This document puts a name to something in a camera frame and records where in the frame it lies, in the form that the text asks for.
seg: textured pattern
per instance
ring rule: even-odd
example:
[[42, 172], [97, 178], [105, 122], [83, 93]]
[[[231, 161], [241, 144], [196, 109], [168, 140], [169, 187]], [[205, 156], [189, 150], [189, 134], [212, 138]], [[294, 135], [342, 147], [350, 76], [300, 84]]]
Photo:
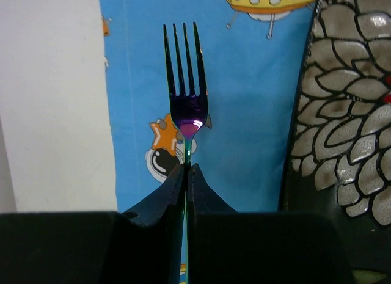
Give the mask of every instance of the textured pattern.
[[350, 217], [391, 224], [391, 0], [321, 0], [291, 166]]

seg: fork head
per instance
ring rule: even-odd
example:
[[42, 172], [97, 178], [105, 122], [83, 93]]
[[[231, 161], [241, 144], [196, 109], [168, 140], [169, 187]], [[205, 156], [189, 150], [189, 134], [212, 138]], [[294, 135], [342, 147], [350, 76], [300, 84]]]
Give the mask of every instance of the fork head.
[[166, 52], [167, 82], [170, 96], [171, 119], [174, 125], [181, 131], [185, 139], [189, 140], [194, 137], [197, 131], [205, 124], [208, 116], [208, 92], [206, 90], [205, 69], [203, 66], [202, 51], [198, 35], [197, 25], [193, 23], [195, 51], [197, 55], [197, 69], [199, 79], [199, 91], [196, 95], [194, 87], [194, 77], [192, 72], [189, 42], [186, 33], [186, 25], [183, 24], [183, 34], [185, 38], [186, 62], [188, 67], [189, 94], [186, 94], [185, 81], [178, 44], [177, 29], [173, 24], [175, 51], [178, 63], [178, 85], [179, 94], [175, 91], [174, 73], [171, 64], [169, 41], [167, 36], [166, 25], [163, 26], [164, 48]]

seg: blue cloth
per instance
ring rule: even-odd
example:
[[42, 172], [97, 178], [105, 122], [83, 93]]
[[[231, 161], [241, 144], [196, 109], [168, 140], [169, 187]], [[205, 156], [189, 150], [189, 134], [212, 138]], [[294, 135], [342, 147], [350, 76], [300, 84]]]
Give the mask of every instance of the blue cloth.
[[203, 49], [211, 128], [195, 136], [192, 161], [234, 209], [276, 210], [311, 9], [276, 20], [268, 39], [269, 22], [243, 12], [227, 29], [234, 11], [226, 0], [100, 1], [109, 28], [106, 77], [119, 211], [156, 189], [180, 161], [183, 144], [168, 115], [163, 24], [172, 53], [177, 24], [184, 55], [186, 23], [195, 59], [193, 21]]

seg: fork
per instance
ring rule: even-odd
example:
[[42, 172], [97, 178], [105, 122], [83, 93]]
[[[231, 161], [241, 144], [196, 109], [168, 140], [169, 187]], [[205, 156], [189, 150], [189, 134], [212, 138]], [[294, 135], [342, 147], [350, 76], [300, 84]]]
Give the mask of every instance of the fork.
[[186, 94], [185, 80], [183, 77], [183, 69], [181, 64], [181, 56], [179, 51], [177, 28], [175, 24], [172, 25], [174, 29], [175, 51], [177, 55], [178, 64], [178, 83], [179, 94], [175, 91], [174, 73], [171, 64], [169, 39], [167, 36], [166, 25], [163, 25], [164, 34], [164, 50], [166, 54], [166, 68], [167, 68], [167, 82], [170, 97], [170, 111], [171, 119], [174, 125], [180, 130], [183, 135], [185, 143], [185, 169], [191, 166], [191, 144], [194, 135], [205, 124], [208, 117], [208, 92], [206, 89], [205, 68], [203, 66], [202, 51], [200, 39], [198, 35], [197, 25], [193, 23], [195, 51], [197, 55], [197, 68], [200, 93], [196, 95], [194, 87], [194, 77], [191, 66], [190, 50], [188, 35], [186, 32], [186, 25], [183, 23], [183, 35], [185, 38], [186, 62], [188, 67], [189, 79], [189, 95]]

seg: decorative tray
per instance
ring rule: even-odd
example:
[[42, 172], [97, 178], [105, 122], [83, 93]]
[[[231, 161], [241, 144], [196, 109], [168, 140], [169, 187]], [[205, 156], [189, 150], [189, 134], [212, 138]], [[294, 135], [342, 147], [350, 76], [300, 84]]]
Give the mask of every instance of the decorative tray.
[[391, 0], [318, 0], [282, 208], [334, 223], [358, 283], [391, 281]]

